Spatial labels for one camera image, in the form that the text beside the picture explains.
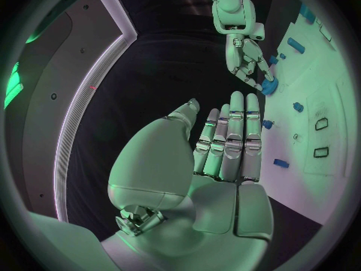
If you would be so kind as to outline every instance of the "led light strip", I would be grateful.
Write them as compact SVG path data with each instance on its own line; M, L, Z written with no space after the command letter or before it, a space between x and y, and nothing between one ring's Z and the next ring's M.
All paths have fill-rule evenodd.
M105 75L128 47L124 35L121 35L103 52L83 79L65 115L54 163L54 199L60 221L68 222L66 209L67 168L81 118Z

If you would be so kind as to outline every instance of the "robotic hand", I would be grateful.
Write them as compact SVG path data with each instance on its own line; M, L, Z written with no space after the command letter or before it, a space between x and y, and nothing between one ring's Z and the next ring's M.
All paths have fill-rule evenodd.
M265 29L262 23L256 22L255 6L251 0L213 0L212 14L216 30L227 35L228 70L265 95L275 91L278 80L270 73L262 50L254 41L265 38ZM262 85L247 77L254 72L256 63L266 78Z
M188 139L199 110L198 102L192 99L148 124L116 159L108 195L120 210L116 221L127 235L140 235L162 223L165 218L161 211L173 209L184 200L193 175L230 183L238 178L259 180L261 123L256 95L246 97L246 111L240 92L232 94L230 105L223 105L221 113L213 109L192 154Z

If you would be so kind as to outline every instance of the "robotic arm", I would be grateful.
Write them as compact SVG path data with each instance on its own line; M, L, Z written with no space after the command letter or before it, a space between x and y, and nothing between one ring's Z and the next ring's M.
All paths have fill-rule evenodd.
M228 70L265 95L275 91L278 80L270 73L262 50L254 41L265 38L265 29L262 23L256 22L255 6L251 0L213 0L212 14L216 30L227 35ZM256 64L266 78L262 85L247 77L254 72Z

